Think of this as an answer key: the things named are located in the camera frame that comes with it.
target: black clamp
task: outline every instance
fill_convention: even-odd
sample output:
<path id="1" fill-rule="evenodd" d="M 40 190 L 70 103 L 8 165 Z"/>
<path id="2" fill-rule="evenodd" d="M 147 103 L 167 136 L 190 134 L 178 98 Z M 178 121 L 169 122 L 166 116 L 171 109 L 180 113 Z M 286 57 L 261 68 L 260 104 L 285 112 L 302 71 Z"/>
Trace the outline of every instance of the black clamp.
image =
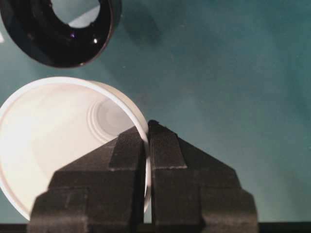
<path id="1" fill-rule="evenodd" d="M 234 169 L 149 122 L 155 232 L 256 233 L 252 195 Z M 135 128 L 55 172 L 28 233 L 135 232 L 143 223 L 145 151 Z"/>

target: teal surface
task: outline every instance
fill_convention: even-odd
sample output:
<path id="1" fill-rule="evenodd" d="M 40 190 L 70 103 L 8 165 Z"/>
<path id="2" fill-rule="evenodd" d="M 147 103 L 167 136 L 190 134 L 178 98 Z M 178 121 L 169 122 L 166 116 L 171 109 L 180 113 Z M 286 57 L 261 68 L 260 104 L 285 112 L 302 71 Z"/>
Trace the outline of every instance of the teal surface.
<path id="1" fill-rule="evenodd" d="M 74 69 L 41 65 L 0 32 L 1 103 L 49 76 L 107 83 L 235 168 L 260 221 L 311 221 L 311 1 L 124 0 L 106 50 Z M 5 222 L 24 219 L 0 194 Z"/>

